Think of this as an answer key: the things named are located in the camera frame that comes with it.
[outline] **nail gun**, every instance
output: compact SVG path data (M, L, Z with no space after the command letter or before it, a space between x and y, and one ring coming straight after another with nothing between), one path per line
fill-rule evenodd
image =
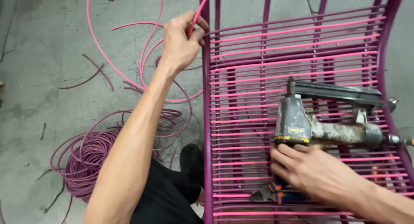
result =
M312 111L305 111L302 99L344 101L352 106L350 123L323 123ZM414 139L384 135L381 129L368 122L367 113L385 107L381 93L369 87L346 87L332 84L287 81L287 94L279 103L274 143L334 145L343 143L377 147L380 144L414 145Z

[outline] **foot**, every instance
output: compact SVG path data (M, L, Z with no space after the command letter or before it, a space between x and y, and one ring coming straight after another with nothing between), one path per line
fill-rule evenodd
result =
M204 188L204 158L195 144L186 145L180 154L181 172L194 184Z

